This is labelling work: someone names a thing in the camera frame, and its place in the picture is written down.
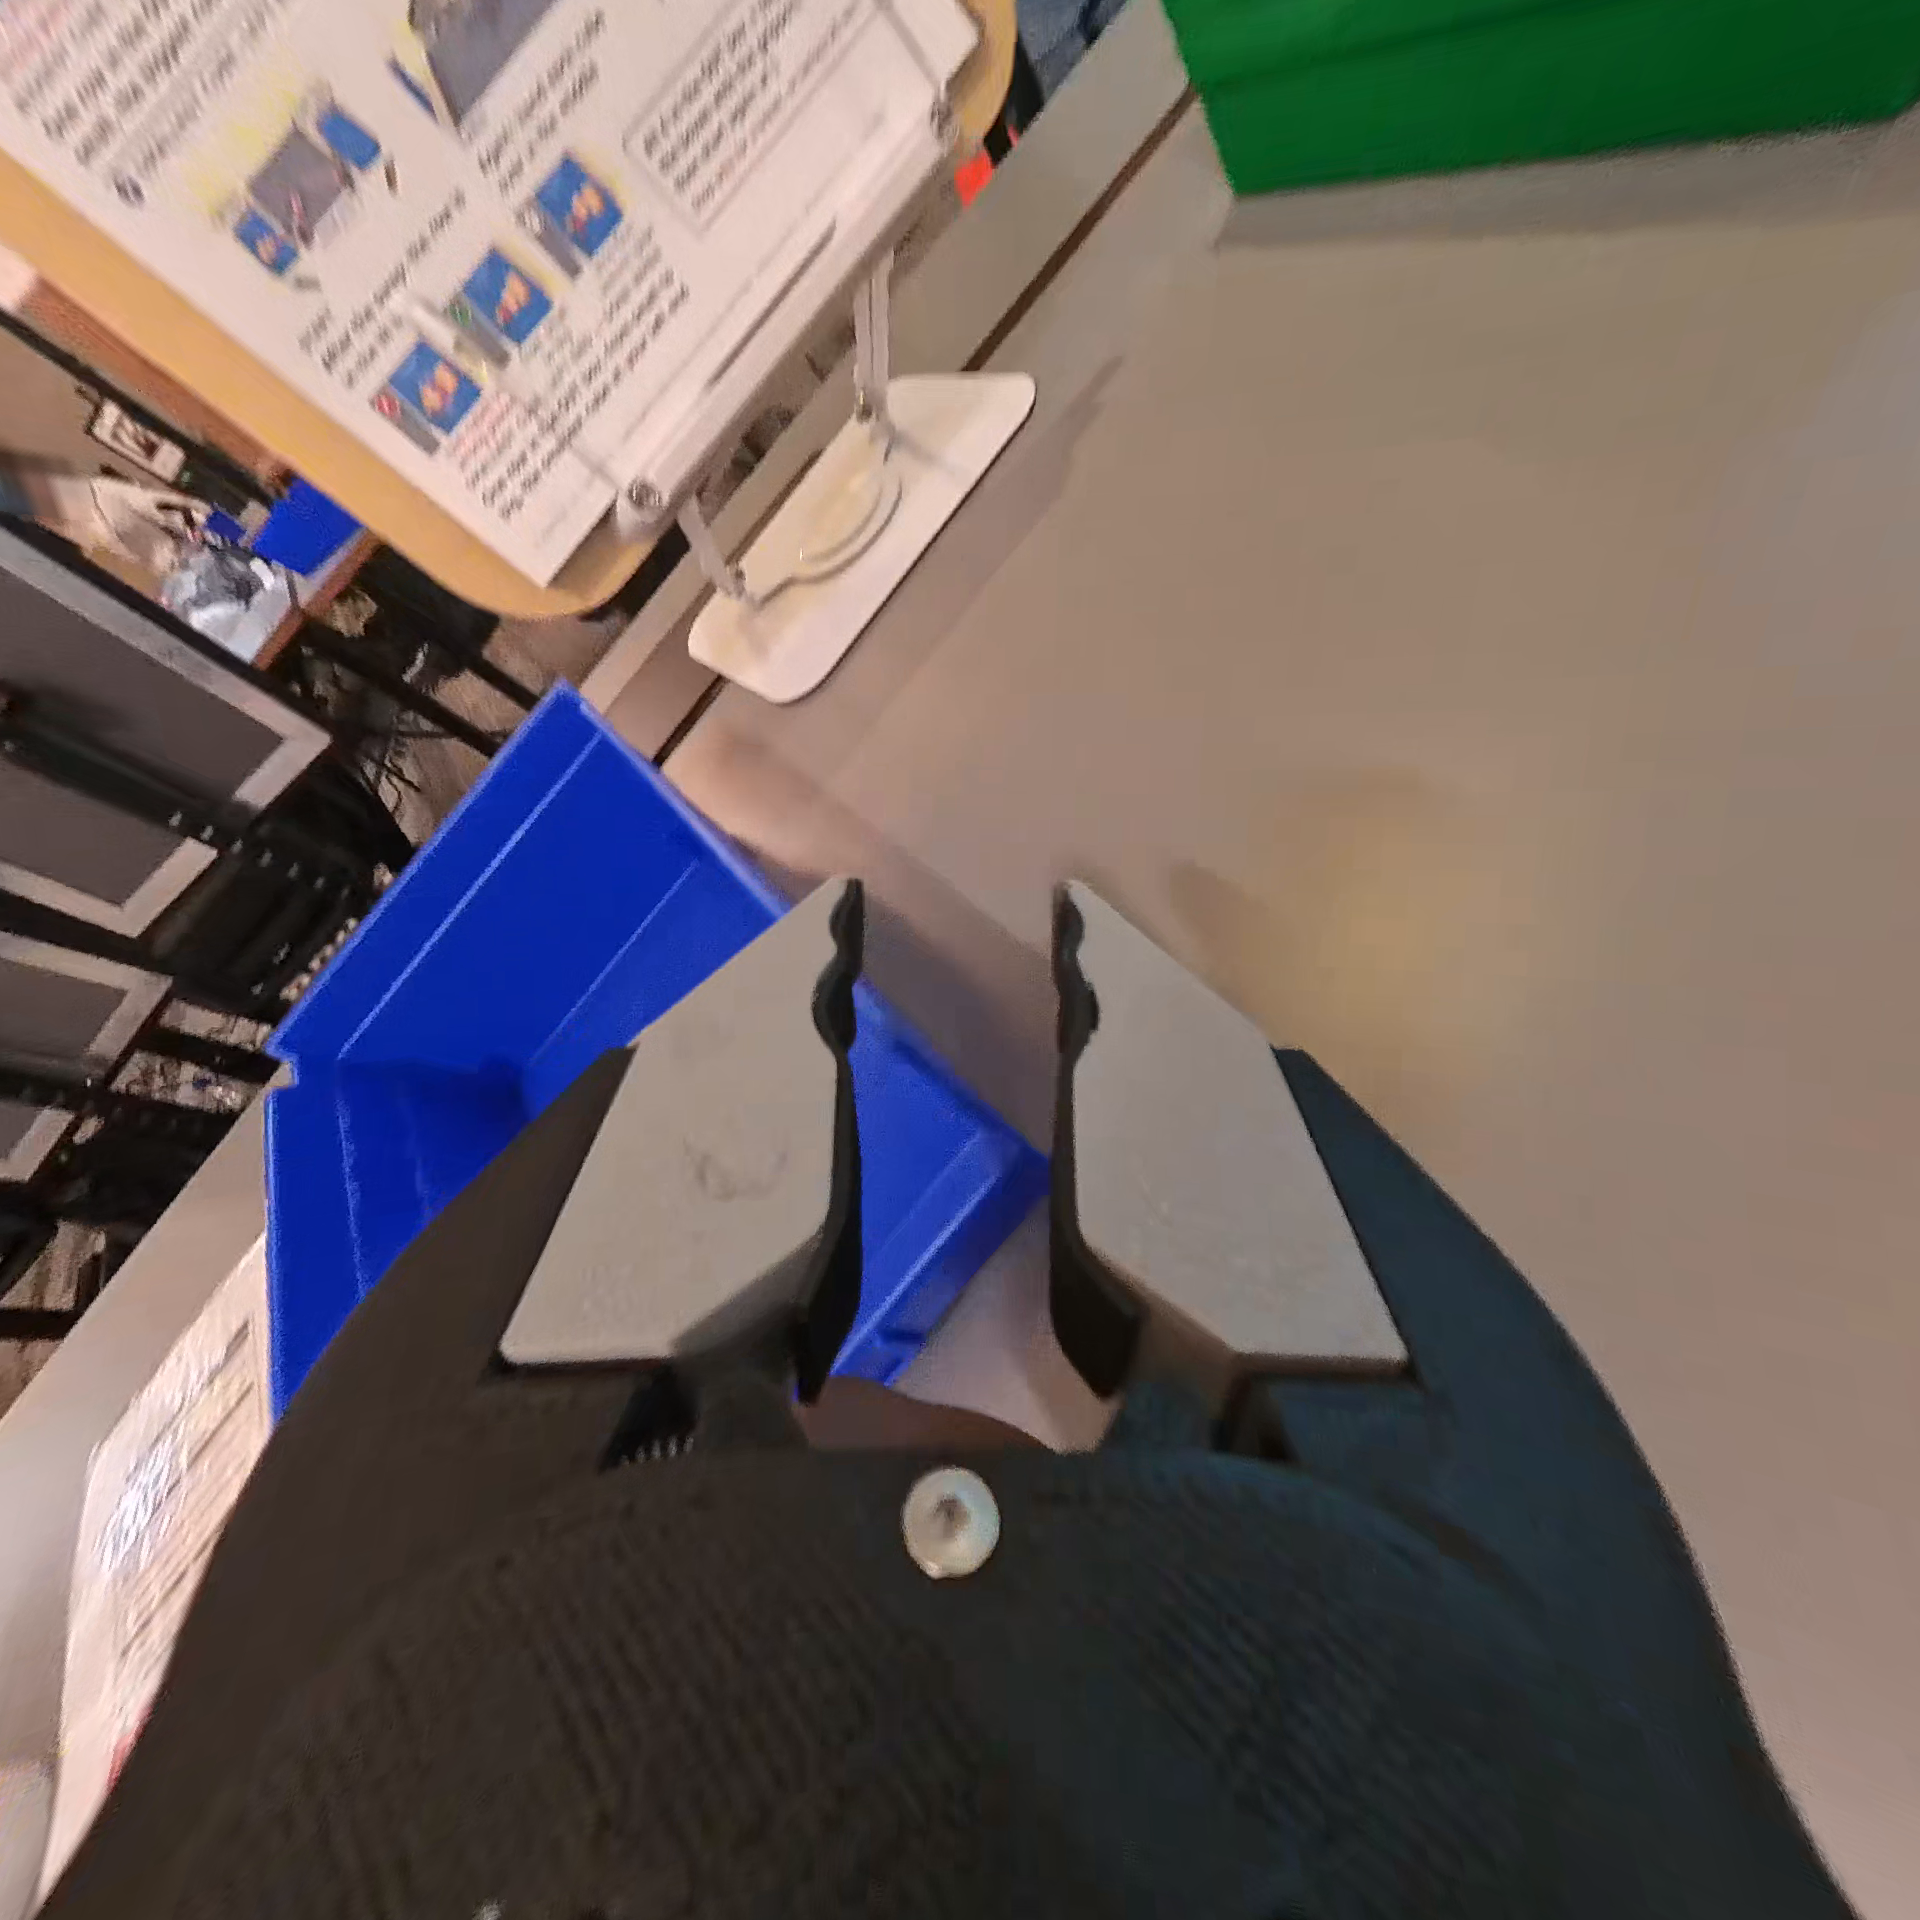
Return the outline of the green plastic bin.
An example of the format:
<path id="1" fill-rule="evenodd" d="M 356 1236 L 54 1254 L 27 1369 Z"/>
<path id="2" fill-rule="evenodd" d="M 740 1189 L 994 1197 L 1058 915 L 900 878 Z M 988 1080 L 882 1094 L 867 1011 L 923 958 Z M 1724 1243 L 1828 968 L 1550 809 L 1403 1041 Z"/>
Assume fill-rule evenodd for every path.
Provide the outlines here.
<path id="1" fill-rule="evenodd" d="M 1699 147 L 1915 104 L 1915 3 L 1166 3 L 1242 197 Z"/>

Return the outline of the printed paper sheet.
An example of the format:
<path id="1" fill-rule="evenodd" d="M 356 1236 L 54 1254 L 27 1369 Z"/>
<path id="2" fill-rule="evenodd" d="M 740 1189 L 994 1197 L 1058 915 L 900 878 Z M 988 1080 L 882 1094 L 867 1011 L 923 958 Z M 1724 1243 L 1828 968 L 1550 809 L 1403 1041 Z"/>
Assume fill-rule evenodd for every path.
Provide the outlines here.
<path id="1" fill-rule="evenodd" d="M 270 1429 L 267 1240 L 255 1239 L 87 1463 L 48 1876 L 127 1760 Z"/>

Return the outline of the blue plastic bin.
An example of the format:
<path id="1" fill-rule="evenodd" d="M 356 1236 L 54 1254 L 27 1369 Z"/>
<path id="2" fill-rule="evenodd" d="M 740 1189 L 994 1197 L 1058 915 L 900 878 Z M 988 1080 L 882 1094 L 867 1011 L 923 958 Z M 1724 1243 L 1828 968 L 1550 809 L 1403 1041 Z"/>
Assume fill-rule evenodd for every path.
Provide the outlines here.
<path id="1" fill-rule="evenodd" d="M 787 910 L 578 692 L 549 694 L 271 1035 L 271 1415 L 527 1120 Z M 1050 1166 L 867 985 L 851 1061 L 864 1279 L 835 1371 L 892 1384 Z"/>

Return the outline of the small blue storage bin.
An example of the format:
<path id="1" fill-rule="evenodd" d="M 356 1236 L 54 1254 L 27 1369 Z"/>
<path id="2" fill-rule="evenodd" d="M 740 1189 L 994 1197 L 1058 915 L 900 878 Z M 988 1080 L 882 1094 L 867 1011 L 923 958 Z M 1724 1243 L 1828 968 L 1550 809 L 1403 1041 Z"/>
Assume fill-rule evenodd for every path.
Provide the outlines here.
<path id="1" fill-rule="evenodd" d="M 255 559 L 308 577 L 336 563 L 363 532 L 356 517 L 295 475 L 247 539 L 247 551 Z"/>

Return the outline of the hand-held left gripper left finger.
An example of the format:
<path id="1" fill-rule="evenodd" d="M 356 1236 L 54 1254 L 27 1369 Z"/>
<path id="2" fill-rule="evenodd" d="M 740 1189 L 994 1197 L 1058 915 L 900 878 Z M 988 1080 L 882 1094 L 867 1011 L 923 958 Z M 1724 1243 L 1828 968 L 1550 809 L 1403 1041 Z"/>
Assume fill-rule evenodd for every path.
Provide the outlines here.
<path id="1" fill-rule="evenodd" d="M 861 1289 L 860 879 L 645 1027 L 498 1342 L 519 1369 L 733 1364 L 813 1403 Z"/>

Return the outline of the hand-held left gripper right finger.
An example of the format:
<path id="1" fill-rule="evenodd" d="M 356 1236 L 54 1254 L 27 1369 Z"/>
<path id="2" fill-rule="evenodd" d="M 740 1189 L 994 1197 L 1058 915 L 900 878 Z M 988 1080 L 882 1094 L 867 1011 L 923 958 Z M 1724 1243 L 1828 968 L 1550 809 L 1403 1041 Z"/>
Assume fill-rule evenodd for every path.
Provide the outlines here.
<path id="1" fill-rule="evenodd" d="M 1410 1375 L 1264 1031 L 1083 879 L 1051 897 L 1047 1309 L 1103 1401 Z"/>

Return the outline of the white stand base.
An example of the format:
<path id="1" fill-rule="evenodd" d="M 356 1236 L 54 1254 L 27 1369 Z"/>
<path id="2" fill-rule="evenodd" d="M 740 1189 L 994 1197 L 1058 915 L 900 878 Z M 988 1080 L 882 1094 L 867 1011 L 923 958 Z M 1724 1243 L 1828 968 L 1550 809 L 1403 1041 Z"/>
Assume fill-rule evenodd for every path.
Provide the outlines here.
<path id="1" fill-rule="evenodd" d="M 688 656 L 751 697 L 818 689 L 1023 430 L 1029 375 L 896 375 L 894 255 L 853 301 L 853 412 L 736 557 L 700 500 L 676 524 L 708 585 Z"/>

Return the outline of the grey panel rack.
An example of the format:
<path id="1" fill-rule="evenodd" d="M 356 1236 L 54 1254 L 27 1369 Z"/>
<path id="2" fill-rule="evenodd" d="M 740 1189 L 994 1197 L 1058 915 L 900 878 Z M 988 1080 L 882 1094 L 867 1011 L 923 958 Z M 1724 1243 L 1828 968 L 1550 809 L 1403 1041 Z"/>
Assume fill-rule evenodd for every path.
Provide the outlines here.
<path id="1" fill-rule="evenodd" d="M 276 1022 L 363 903 L 299 807 L 328 734 L 255 675 L 2 539 L 4 1180 L 27 1183 L 178 1001 Z"/>

